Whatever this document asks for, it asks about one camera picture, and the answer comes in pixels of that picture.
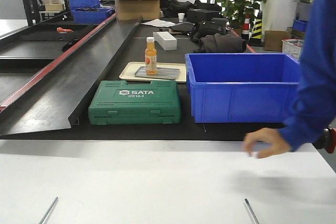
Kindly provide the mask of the person's bare hand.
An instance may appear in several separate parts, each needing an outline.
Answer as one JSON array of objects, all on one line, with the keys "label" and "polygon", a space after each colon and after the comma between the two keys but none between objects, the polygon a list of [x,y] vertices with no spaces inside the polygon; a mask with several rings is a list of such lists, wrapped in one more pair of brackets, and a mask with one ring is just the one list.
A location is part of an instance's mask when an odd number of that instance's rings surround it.
[{"label": "person's bare hand", "polygon": [[243,150],[249,156],[252,156],[256,142],[269,144],[266,149],[263,149],[256,154],[256,157],[259,159],[284,154],[292,150],[292,147],[285,141],[276,129],[262,128],[254,132],[247,133],[243,140]]}]

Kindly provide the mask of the blue sleeved forearm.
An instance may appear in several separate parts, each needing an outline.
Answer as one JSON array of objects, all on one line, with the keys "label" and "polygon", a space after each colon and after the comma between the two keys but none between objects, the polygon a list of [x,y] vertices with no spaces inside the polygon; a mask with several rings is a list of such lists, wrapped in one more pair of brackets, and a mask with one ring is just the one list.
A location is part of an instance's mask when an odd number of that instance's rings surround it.
[{"label": "blue sleeved forearm", "polygon": [[335,0],[314,0],[300,57],[292,116],[279,130],[293,151],[315,142],[335,119]]}]

